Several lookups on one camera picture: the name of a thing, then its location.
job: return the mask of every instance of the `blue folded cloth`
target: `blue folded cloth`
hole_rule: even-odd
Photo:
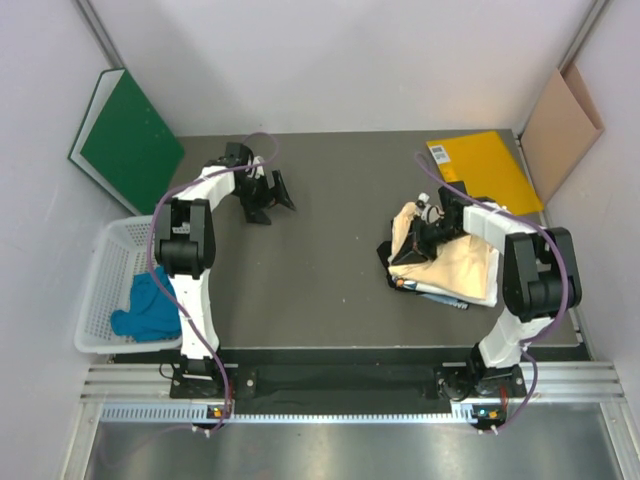
[[[155,269],[164,287],[175,295],[169,277],[162,267]],[[151,342],[180,336],[178,307],[153,282],[150,273],[133,277],[131,307],[128,312],[111,314],[111,327],[116,335],[133,337],[136,342]]]

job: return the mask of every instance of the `white wall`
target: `white wall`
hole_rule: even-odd
[[[72,3],[2,2],[0,45],[0,476],[49,479],[89,362],[79,292],[96,235],[125,213],[66,159],[107,68]]]
[[[94,0],[179,135],[517,128],[589,0]]]
[[[613,1],[577,60],[606,130],[548,211],[573,234],[592,346],[615,362],[640,424],[638,25],[640,2]]]

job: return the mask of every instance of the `green board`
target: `green board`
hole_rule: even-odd
[[[114,73],[119,79],[108,80],[117,82],[109,95],[109,87],[99,86],[106,75]],[[99,90],[101,96],[107,95],[106,99],[97,98]],[[128,202],[142,214],[153,213],[184,149],[126,70],[101,74],[89,110],[102,103],[102,110],[78,149],[91,167],[85,170],[91,176],[97,172],[102,178],[96,180],[108,190],[105,183],[115,189],[119,195],[114,196],[124,198],[125,205]]]

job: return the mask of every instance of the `green book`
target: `green book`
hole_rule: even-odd
[[[131,74],[102,72],[69,159],[131,212],[148,215],[183,156]]]

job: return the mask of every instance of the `beige cloth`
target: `beige cloth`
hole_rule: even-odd
[[[393,219],[391,257],[395,257],[409,233],[416,205],[407,203]],[[453,295],[486,299],[489,255],[492,247],[480,237],[465,235],[438,247],[435,261],[389,266],[393,277],[433,285]]]

